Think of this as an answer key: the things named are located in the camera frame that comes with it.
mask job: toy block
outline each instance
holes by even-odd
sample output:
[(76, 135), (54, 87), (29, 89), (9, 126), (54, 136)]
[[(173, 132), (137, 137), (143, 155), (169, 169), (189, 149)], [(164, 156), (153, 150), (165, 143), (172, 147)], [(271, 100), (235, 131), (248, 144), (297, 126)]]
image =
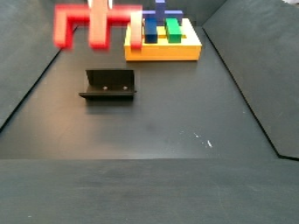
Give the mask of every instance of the toy block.
[(167, 18), (164, 20), (164, 29), (169, 43), (181, 43), (181, 29), (176, 18)]
[(164, 12), (164, 15), (167, 18), (176, 18), (179, 21), (179, 25), (183, 24), (183, 11), (181, 10), (167, 10)]
[(157, 31), (155, 18), (147, 18), (144, 20), (144, 42), (147, 44), (157, 43)]
[(143, 10), (143, 18), (155, 18), (155, 10)]
[(89, 7), (80, 4), (57, 4), (53, 19), (53, 44), (61, 49), (72, 48), (72, 26), (89, 22)]
[(140, 50), (143, 47), (143, 12), (131, 13), (131, 48)]
[(164, 11), (165, 11), (165, 2), (164, 0), (155, 0), (155, 19), (157, 21), (157, 25), (164, 24)]
[(108, 0), (93, 0), (90, 8), (85, 4), (58, 4), (54, 8), (53, 43), (58, 48), (72, 46), (72, 26), (88, 25), (88, 43), (93, 49), (106, 49), (109, 27), (132, 23), (131, 46), (141, 47), (143, 6), (114, 5), (108, 8)]
[(164, 25), (167, 18), (176, 18), (179, 24), (183, 23), (183, 12), (180, 10), (165, 10), (164, 0), (155, 0), (155, 10), (143, 11), (144, 18), (155, 18), (159, 26)]
[(89, 8), (88, 44), (93, 49), (108, 48), (108, 0), (93, 1)]
[(181, 38), (181, 43), (168, 43), (167, 38), (160, 38), (156, 44), (147, 44), (143, 42), (141, 50), (131, 49), (129, 38), (131, 28), (125, 31), (125, 60), (126, 61), (145, 61), (145, 60), (197, 60), (201, 53), (201, 42), (197, 38), (196, 32), (192, 29), (189, 19), (181, 20), (181, 33), (185, 38)]

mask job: black metal holder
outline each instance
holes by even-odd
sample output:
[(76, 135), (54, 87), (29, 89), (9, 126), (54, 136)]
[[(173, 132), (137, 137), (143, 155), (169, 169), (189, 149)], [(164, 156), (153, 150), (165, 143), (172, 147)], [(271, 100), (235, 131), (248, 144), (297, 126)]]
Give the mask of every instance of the black metal holder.
[(78, 93), (86, 100), (124, 99), (135, 97), (135, 71), (131, 69), (86, 70), (88, 90)]

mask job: red arch block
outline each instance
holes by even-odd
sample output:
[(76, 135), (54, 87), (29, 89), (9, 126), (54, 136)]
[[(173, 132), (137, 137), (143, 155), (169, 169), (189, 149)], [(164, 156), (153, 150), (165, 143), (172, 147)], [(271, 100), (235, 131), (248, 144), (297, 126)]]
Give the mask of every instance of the red arch block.
[(57, 4), (54, 7), (53, 43), (58, 48), (72, 47), (73, 25), (88, 25), (88, 43), (93, 49), (108, 48), (110, 26), (131, 23), (131, 47), (143, 45), (143, 6), (114, 5), (108, 8), (108, 0), (93, 0), (92, 7), (84, 4)]

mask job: blue block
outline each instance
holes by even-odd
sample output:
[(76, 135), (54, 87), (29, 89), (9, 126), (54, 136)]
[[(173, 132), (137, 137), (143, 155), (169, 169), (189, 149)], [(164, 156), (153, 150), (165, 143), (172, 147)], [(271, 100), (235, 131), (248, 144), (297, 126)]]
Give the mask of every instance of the blue block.
[(147, 44), (157, 43), (157, 31), (155, 18), (144, 19), (144, 42)]
[(165, 11), (164, 0), (155, 0), (155, 18), (157, 20), (157, 25), (159, 25), (159, 22), (161, 22), (161, 21), (164, 22), (164, 19), (165, 19), (164, 11)]

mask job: gray floor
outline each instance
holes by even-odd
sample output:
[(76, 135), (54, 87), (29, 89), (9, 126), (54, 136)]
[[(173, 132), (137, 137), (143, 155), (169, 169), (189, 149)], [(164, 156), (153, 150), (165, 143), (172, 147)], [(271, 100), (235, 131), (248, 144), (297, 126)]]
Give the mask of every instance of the gray floor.
[[(92, 52), (78, 30), (0, 136), (0, 158), (275, 158), (201, 28), (199, 62), (125, 63), (124, 30)], [(92, 102), (85, 69), (135, 69), (133, 102)]]
[(1, 223), (296, 224), (284, 160), (1, 160)]

